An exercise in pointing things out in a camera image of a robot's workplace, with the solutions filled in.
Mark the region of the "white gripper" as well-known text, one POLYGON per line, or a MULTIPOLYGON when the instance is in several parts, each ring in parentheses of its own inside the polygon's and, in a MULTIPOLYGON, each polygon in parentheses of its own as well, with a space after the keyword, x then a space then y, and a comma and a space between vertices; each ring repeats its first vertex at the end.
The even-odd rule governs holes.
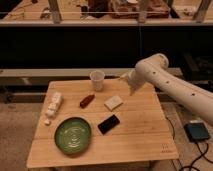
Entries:
POLYGON ((141 80, 135 70, 130 70, 120 76, 120 80, 127 83, 129 86, 129 92, 133 95, 142 86, 141 80))

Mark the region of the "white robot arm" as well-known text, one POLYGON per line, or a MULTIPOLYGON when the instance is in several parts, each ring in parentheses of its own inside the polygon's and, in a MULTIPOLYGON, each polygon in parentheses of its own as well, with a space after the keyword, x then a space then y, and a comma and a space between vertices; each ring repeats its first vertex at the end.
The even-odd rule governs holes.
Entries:
POLYGON ((125 81, 133 94, 146 82, 164 91, 169 97, 213 126, 213 93, 199 88, 168 73, 168 58, 157 53, 136 63, 120 79, 125 81))

